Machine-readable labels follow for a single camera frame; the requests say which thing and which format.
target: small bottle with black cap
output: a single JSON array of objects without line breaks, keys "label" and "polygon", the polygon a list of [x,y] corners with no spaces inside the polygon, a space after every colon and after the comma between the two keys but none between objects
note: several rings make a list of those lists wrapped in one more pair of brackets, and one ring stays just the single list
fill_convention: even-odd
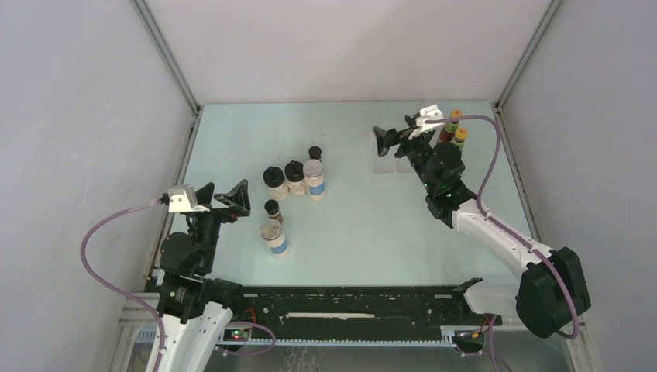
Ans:
[{"label": "small bottle with black cap", "polygon": [[287,185],[285,184],[285,174],[282,169],[268,167],[263,173],[263,179],[273,200],[280,202],[287,198]]},{"label": "small bottle with black cap", "polygon": [[304,181],[304,165],[301,162],[292,160],[285,166],[285,177],[287,178],[287,188],[295,196],[305,195],[306,183]]},{"label": "small bottle with black cap", "polygon": [[313,146],[308,149],[308,156],[311,159],[322,161],[322,149],[320,149],[319,146]]},{"label": "small bottle with black cap", "polygon": [[281,225],[283,225],[283,215],[280,213],[280,207],[278,205],[278,201],[275,201],[273,199],[269,199],[265,202],[265,211],[267,211],[267,215],[269,216],[270,219],[275,219],[278,222],[280,222]]}]

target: black cap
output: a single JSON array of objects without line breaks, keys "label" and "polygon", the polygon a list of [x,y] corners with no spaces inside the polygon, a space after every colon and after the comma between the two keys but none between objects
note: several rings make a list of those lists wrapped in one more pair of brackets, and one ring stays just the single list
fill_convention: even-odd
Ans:
[{"label": "black cap", "polygon": [[275,215],[278,213],[278,201],[269,199],[265,202],[265,211],[270,215]]},{"label": "black cap", "polygon": [[277,188],[285,182],[285,175],[279,167],[268,167],[263,173],[263,179],[270,188]]},{"label": "black cap", "polygon": [[322,159],[322,149],[318,146],[313,146],[308,149],[308,155],[311,159],[321,160]]},{"label": "black cap", "polygon": [[304,165],[301,162],[292,160],[285,166],[285,177],[290,182],[299,182],[304,179]]}]

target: white lid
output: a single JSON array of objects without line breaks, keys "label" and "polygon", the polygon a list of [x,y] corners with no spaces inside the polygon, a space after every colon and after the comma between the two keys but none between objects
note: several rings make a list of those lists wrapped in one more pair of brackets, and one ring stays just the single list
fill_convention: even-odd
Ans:
[{"label": "white lid", "polygon": [[274,240],[283,232],[283,226],[275,219],[269,219],[260,225],[260,236],[265,240]]},{"label": "white lid", "polygon": [[322,174],[324,167],[322,162],[316,159],[310,159],[304,163],[304,174],[308,177],[317,177]]}]

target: jar with blue label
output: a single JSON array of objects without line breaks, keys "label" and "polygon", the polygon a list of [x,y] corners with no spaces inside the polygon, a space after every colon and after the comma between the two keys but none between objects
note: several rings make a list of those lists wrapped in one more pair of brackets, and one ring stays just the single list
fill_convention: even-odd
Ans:
[{"label": "jar with blue label", "polygon": [[322,162],[316,159],[306,161],[304,163],[304,177],[308,197],[316,202],[322,200],[326,194]]},{"label": "jar with blue label", "polygon": [[283,226],[275,219],[269,219],[260,226],[260,236],[276,258],[285,258],[290,252]]}]

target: yellow bottle cap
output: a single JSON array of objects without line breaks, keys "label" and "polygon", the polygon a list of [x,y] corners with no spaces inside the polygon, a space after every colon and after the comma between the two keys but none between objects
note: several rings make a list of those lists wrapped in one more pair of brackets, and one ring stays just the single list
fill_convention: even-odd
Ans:
[{"label": "yellow bottle cap", "polygon": [[454,133],[454,138],[458,140],[464,140],[468,136],[468,129],[465,128],[458,128],[456,130],[456,133]]}]

